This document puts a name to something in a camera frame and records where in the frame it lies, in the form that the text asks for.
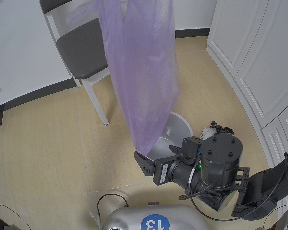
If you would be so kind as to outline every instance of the beige floor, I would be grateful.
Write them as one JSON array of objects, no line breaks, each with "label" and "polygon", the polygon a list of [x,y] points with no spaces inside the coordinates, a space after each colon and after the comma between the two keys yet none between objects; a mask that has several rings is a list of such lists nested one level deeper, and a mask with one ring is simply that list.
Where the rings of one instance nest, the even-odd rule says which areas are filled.
[{"label": "beige floor", "polygon": [[[205,51],[207,37],[176,40],[180,94],[173,111],[190,123],[194,135],[217,121],[232,128],[244,145],[241,166],[251,174],[268,167],[255,131],[230,85]],[[183,190],[172,183],[156,186],[133,159],[134,148],[110,77],[94,85],[110,122],[105,127],[83,87],[62,91],[4,112],[0,127],[0,204],[18,212],[31,229],[98,229],[101,195],[119,192],[129,204],[147,201],[181,204]],[[200,202],[214,217],[228,218],[234,200],[220,213]],[[102,221],[123,206],[115,197],[101,202]],[[8,209],[0,217],[22,230],[28,227]],[[273,213],[266,226],[277,219]],[[255,229],[264,220],[214,222],[212,230]]]}]

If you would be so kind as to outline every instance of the purple plastic bag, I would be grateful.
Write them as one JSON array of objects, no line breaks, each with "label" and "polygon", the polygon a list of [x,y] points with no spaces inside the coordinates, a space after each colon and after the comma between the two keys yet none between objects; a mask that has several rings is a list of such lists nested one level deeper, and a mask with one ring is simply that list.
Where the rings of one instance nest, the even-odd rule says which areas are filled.
[{"label": "purple plastic bag", "polygon": [[98,0],[115,95],[143,155],[160,137],[178,95],[173,0]]}]

